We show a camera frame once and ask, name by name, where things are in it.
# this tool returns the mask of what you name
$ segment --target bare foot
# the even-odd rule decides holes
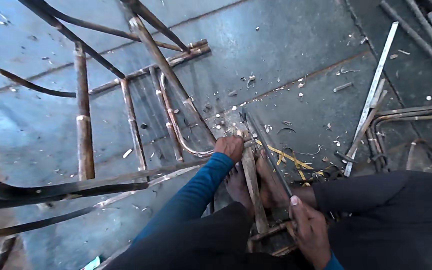
[[[264,208],[279,208],[287,207],[288,202],[284,200],[284,187],[276,179],[272,170],[266,162],[266,153],[264,150],[260,151],[256,161],[256,171],[260,178],[261,187],[259,194],[261,196],[262,205]]]
[[[255,207],[253,206],[248,186],[246,185],[243,166],[241,166],[239,162],[233,167],[233,169],[231,169],[229,175],[226,176],[224,183],[231,199],[235,202],[240,202],[248,211],[249,216],[254,217]]]

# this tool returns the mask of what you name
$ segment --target concrete floor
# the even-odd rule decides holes
[[[287,146],[302,153],[297,154],[297,158],[312,163],[314,168],[326,167],[322,161],[325,156],[343,166],[333,152],[344,152],[351,145],[378,53],[391,25],[376,6],[377,1],[368,6],[351,0],[348,3],[343,0],[142,2],[166,25],[173,26],[171,29],[183,42],[208,40],[211,53],[174,70],[210,127],[214,126],[215,114],[223,114],[229,123],[225,130],[231,128],[231,123],[238,121],[236,111],[231,108],[246,102],[245,106],[260,119],[261,125],[273,127],[267,139],[274,147]],[[84,0],[75,4],[54,0],[49,3],[69,15],[128,31],[117,1]],[[71,42],[16,1],[0,0],[0,12],[10,21],[7,26],[0,24],[0,67],[21,77],[31,77],[35,84],[50,89],[74,91]],[[142,44],[87,29],[71,29],[97,51],[105,52],[104,57],[124,73],[153,62]],[[360,44],[364,36],[369,37],[371,46]],[[168,42],[160,34],[154,37]],[[389,94],[384,109],[432,104],[424,98],[432,95],[432,88],[428,92],[422,87],[424,84],[419,88],[409,79],[421,70],[432,76],[431,61],[403,32],[397,33],[392,50],[400,48],[411,50],[412,54],[408,58],[388,60],[385,76],[392,87],[387,87]],[[174,55],[169,50],[162,52],[166,56]],[[43,57],[49,57],[52,64],[42,60]],[[393,77],[394,71],[399,69],[396,64],[406,67],[406,70],[400,69],[399,81]],[[342,68],[358,72],[337,75]],[[93,60],[88,60],[88,74],[91,88],[114,79],[112,73]],[[246,82],[240,78],[251,74],[256,76],[256,81],[246,88]],[[301,78],[304,85],[298,88]],[[353,82],[354,86],[338,93],[332,91],[347,82]],[[148,158],[149,168],[173,164],[171,142],[151,81],[147,76],[140,77],[130,87],[137,121],[149,125],[148,129],[141,130],[146,156],[155,153]],[[24,87],[14,87],[16,91],[11,88],[10,82],[0,77],[1,175],[8,183],[22,187],[76,181],[77,176],[71,177],[77,172],[75,100],[40,94]],[[237,91],[237,96],[228,96],[233,90]],[[175,109],[182,108],[180,102],[173,100]],[[206,103],[210,103],[212,109],[203,112]],[[134,172],[137,168],[134,155],[122,158],[123,153],[132,148],[123,104],[119,88],[92,97],[97,177]],[[177,115],[180,123],[184,114],[182,111]],[[285,127],[282,120],[291,122],[296,132],[280,131]],[[331,130],[327,129],[327,124],[331,124]],[[394,124],[387,129],[385,132],[394,134],[387,141],[389,149],[418,136],[432,138],[432,127],[428,124]],[[189,143],[195,148],[209,147],[202,140],[200,127],[191,131],[184,129],[183,133],[189,136]],[[303,154],[314,153],[319,146],[322,147],[317,155]],[[355,166],[354,174],[374,173],[373,165],[366,162],[369,156],[366,146],[367,143],[358,150],[356,159],[360,163]],[[193,158],[185,154],[186,160]],[[394,157],[396,161],[404,158]],[[401,169],[403,163],[394,164],[392,169]],[[299,178],[293,165],[281,169],[288,173],[289,182]],[[113,209],[21,234],[29,264],[34,269],[73,270],[82,268],[96,256],[109,257],[126,246],[151,215],[194,173],[117,202],[111,206]],[[46,210],[27,205],[14,208],[13,213],[17,222],[25,223],[75,211],[109,197],[111,195],[56,202]],[[219,208],[227,202],[227,196],[216,198]]]

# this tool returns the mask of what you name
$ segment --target human hand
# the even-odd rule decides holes
[[[239,135],[219,137],[214,145],[214,153],[223,153],[236,164],[243,158],[244,140]]]
[[[322,270],[331,259],[324,215],[303,203],[297,196],[292,196],[289,217],[297,223],[294,238],[299,249],[315,270]]]

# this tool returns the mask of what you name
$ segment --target fingernail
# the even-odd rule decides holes
[[[298,205],[299,202],[300,199],[298,198],[298,196],[291,196],[291,205]]]

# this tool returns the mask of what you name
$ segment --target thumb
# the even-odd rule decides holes
[[[298,196],[294,195],[291,197],[289,214],[291,219],[296,220],[297,234],[303,238],[304,236],[309,236],[311,234],[311,226],[309,223],[308,211]]]

